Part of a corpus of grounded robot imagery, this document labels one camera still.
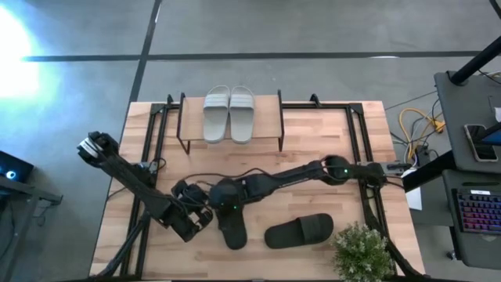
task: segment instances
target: potted plant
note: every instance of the potted plant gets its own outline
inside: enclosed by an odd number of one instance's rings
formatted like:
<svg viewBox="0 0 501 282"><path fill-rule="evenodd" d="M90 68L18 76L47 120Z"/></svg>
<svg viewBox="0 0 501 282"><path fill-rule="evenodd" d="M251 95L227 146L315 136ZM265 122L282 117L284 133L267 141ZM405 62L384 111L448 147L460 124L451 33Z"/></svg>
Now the potted plant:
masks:
<svg viewBox="0 0 501 282"><path fill-rule="evenodd" d="M331 245L337 250L334 269L342 280L350 282L380 282L393 274L390 254L385 250L387 239L365 224L349 225L335 235Z"/></svg>

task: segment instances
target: yellow cable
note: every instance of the yellow cable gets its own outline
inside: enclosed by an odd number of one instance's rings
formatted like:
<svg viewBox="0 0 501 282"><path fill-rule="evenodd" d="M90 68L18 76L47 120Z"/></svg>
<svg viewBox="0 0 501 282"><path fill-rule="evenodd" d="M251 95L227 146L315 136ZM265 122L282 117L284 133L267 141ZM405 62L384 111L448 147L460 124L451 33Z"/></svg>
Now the yellow cable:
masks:
<svg viewBox="0 0 501 282"><path fill-rule="evenodd" d="M431 117L428 117L423 111L419 110L419 109L416 109L416 108L405 108L403 109L401 112L400 112L400 115L398 116L398 123L400 123L400 128L402 129L402 131L404 132L404 135L405 137L407 138L407 142L410 142L410 138L412 136L409 137L409 133L407 133L407 131L405 130L405 127L404 127L404 124L403 124L403 114L407 111L413 111L415 113L418 113L420 114L423 118L426 118L429 122L431 123L434 123L436 124L436 121L434 122L433 119Z"/></svg>
<svg viewBox="0 0 501 282"><path fill-rule="evenodd" d="M440 113L440 114L438 114L435 118L438 118L438 117L440 117L440 116L442 116L442 115L443 115L443 112L442 112L442 113ZM426 132L426 130L428 129L428 127L430 127L430 125L432 125L432 124L433 124L433 125L435 125L435 131L437 131L437 132L442 132L442 130L443 130L443 129L444 129L444 127L445 127L445 122L443 122L443 121L437 121L437 120L435 120L435 121L430 121L430 122L428 122L428 124L427 124L427 125L426 125L426 127L424 128L423 132L421 132L421 136L420 136L420 138L418 138L418 139L417 139L417 140L418 140L417 142L419 142L419 141L420 141L420 139L421 139L421 138L423 138L424 133ZM407 159L408 159L408 160L412 159L412 157L414 156L414 150L416 149L416 147L413 147L413 146L411 145L411 148L410 148L410 150L409 150L409 153L407 154Z"/></svg>

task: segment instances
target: gray floor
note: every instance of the gray floor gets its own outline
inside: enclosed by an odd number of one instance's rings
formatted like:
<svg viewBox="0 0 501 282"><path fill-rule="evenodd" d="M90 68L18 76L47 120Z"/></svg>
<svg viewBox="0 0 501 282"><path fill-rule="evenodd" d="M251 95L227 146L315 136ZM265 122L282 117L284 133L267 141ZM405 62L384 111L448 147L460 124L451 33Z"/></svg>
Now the gray floor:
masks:
<svg viewBox="0 0 501 282"><path fill-rule="evenodd" d="M152 7L153 0L0 1L0 34L9 39L0 56L140 54ZM150 53L469 51L493 41L500 26L487 0L164 0ZM434 73L469 59L149 62L138 100L203 96L214 85L244 84L258 94L282 89L285 100L316 93L389 107L433 91ZM75 147L92 130L120 139L138 64L15 63L9 56L5 62L0 150L35 164L40 188L64 194L43 227L33 224L13 280L86 277L110 178L84 164ZM499 69L500 59L485 67ZM428 112L436 99L432 94L390 109L391 130L403 136L400 110ZM405 116L405 125L415 118ZM428 142L440 154L449 149L446 134ZM402 158L404 148L395 150ZM499 281L499 271L450 262L446 228L416 226L416 232L433 277Z"/></svg>

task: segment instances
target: wooden table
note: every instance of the wooden table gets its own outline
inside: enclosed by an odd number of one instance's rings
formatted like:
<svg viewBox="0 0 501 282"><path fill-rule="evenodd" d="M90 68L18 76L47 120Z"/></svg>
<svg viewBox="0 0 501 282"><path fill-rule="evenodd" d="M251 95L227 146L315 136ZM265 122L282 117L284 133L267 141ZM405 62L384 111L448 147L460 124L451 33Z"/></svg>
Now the wooden table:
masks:
<svg viewBox="0 0 501 282"><path fill-rule="evenodd" d="M382 102L362 104L374 160L394 161L396 156ZM130 162L140 160L149 112L150 103L132 103L130 106L120 148L120 154ZM165 193L170 193L178 179L198 172L237 175L249 168L259 167L274 173L318 160L327 154L338 154L353 161L343 110L284 110L286 137L283 152L278 151L276 139L271 138L253 139L247 145L237 145L231 140L216 145L194 141L191 154L186 155L175 138L177 116L177 110L169 111L164 137L162 157L167 160L167 165L160 171L157 189ZM363 151L358 121L355 120L355 124L359 148ZM156 145L155 140L157 138L153 135L152 148ZM110 193L121 187L114 180ZM395 186L385 186L381 194L391 239L411 265L424 273L404 191ZM103 269L124 242L132 198L127 190L107 203L92 262L92 274ZM225 246L216 218L188 243L184 243L173 230L166 230L152 222L143 279L338 279L330 262L335 250L328 242L272 250L266 247L263 239L270 226L319 212L332 216L335 233L349 223L363 222L356 182L327 186L320 181L309 181L277 190L263 201L249 204L243 211L248 242L238 251Z"/></svg>

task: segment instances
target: keyboard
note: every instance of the keyboard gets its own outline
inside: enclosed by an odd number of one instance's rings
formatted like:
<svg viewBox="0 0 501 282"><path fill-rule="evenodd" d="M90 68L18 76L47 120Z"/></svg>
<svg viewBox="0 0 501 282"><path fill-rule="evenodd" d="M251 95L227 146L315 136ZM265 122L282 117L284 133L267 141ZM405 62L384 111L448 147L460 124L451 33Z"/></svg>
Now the keyboard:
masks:
<svg viewBox="0 0 501 282"><path fill-rule="evenodd" d="M489 190L455 190L463 232L501 235L501 193Z"/></svg>

